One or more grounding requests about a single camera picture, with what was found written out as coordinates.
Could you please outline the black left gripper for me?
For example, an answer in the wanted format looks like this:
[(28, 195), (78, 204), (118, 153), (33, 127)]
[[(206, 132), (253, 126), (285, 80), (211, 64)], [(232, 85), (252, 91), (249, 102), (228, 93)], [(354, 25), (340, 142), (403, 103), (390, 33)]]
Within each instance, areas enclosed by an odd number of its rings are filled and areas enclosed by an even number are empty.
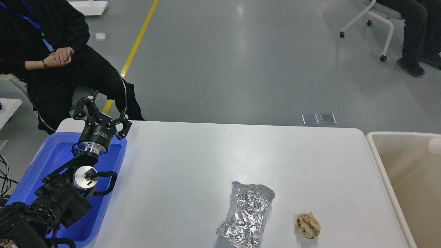
[(84, 151), (95, 154), (105, 154), (109, 150), (111, 140), (115, 136), (118, 140), (127, 137), (132, 122), (126, 117), (127, 107), (120, 112), (120, 117), (113, 119), (108, 115), (100, 116), (100, 111), (95, 104), (99, 91), (93, 95), (82, 97), (77, 101), (73, 112), (73, 119), (85, 120), (85, 127), (80, 135), (78, 147)]

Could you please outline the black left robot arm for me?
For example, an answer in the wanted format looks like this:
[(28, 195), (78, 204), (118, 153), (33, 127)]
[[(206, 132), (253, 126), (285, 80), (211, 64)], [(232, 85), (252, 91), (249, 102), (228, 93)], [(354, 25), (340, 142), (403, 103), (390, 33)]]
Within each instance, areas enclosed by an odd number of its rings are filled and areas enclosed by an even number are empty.
[(73, 240), (57, 237), (60, 226), (72, 226), (92, 209), (92, 196), (105, 196), (114, 189), (117, 173), (100, 172), (94, 166), (109, 151), (113, 137), (126, 138), (131, 121), (126, 108), (117, 119), (100, 112), (97, 95), (95, 91), (76, 104), (73, 118), (85, 121), (85, 127), (72, 145), (72, 159), (42, 178), (31, 204), (16, 201), (1, 209), (2, 248), (57, 248), (59, 244), (75, 248)]

